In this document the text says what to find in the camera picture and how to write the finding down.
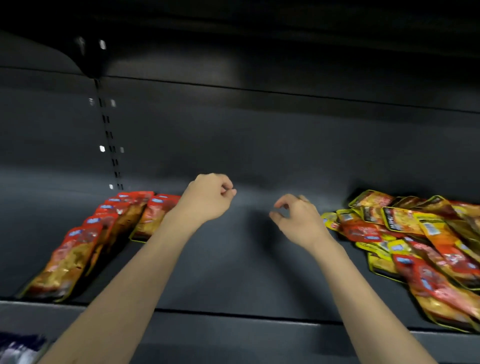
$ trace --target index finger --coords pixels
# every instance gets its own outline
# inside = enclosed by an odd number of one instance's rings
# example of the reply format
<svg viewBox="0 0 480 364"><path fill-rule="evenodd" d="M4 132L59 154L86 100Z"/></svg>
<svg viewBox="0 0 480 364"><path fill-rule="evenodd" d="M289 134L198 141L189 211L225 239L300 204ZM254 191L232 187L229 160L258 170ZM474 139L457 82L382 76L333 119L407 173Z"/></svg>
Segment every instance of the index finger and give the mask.
<svg viewBox="0 0 480 364"><path fill-rule="evenodd" d="M273 207L281 208L283 205L291 205L295 201L298 201L297 197L295 197L292 194L285 194L282 197L280 197L277 202L275 202L275 205L273 205Z"/></svg>
<svg viewBox="0 0 480 364"><path fill-rule="evenodd" d="M217 173L215 173L215 175L219 177L222 182L222 186L225 187L225 189L231 190L233 188L233 182L230 180L230 178L227 177L227 175Z"/></svg>

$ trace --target forearm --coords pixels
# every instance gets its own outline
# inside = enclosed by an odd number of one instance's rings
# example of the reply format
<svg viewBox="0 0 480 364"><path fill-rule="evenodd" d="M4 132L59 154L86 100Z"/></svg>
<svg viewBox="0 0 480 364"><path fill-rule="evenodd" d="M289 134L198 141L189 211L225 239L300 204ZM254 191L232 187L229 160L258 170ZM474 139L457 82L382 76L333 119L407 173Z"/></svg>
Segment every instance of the forearm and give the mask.
<svg viewBox="0 0 480 364"><path fill-rule="evenodd" d="M436 361L371 288L333 238L311 254L332 292L357 356L364 364L433 364Z"/></svg>
<svg viewBox="0 0 480 364"><path fill-rule="evenodd" d="M42 358L52 363L128 363L178 257L198 226L176 215L160 228Z"/></svg>

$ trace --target person's left hand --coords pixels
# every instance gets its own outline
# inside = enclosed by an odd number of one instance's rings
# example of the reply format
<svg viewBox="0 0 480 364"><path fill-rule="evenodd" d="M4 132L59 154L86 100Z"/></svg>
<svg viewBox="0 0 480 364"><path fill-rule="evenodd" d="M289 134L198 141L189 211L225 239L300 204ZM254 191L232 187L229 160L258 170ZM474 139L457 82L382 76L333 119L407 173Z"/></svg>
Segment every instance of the person's left hand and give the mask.
<svg viewBox="0 0 480 364"><path fill-rule="evenodd" d="M224 214L237 194L233 183L225 174L199 174L190 182L177 206L185 218L203 224Z"/></svg>

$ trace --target hand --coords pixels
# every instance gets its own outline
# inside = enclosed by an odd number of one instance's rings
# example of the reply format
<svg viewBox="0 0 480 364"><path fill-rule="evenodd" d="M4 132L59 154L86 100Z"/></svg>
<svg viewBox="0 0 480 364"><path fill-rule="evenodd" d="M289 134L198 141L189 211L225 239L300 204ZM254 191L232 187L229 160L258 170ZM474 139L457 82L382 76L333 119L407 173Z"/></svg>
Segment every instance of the hand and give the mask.
<svg viewBox="0 0 480 364"><path fill-rule="evenodd" d="M290 218L274 211L270 212L270 218L291 242L311 252L320 240L331 239L316 207L305 196L286 194L274 205L282 206L290 210Z"/></svg>
<svg viewBox="0 0 480 364"><path fill-rule="evenodd" d="M182 216L201 225L222 216L236 194L225 174L199 174L172 211L181 211Z"/></svg>

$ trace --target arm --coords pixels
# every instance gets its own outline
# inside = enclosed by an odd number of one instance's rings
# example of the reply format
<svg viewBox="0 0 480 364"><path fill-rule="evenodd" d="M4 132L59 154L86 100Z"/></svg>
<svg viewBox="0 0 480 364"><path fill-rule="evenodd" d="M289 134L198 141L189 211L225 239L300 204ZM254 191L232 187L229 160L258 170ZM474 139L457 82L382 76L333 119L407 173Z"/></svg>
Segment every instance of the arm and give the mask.
<svg viewBox="0 0 480 364"><path fill-rule="evenodd" d="M282 206L290 210L290 218L278 212L271 212L270 217L288 239L305 248L317 261L360 361L435 364L332 238L315 206L305 197L291 194L275 204L276 208Z"/></svg>
<svg viewBox="0 0 480 364"><path fill-rule="evenodd" d="M204 222L221 216L236 193L225 175L199 175L145 246L39 364L130 362L186 242Z"/></svg>

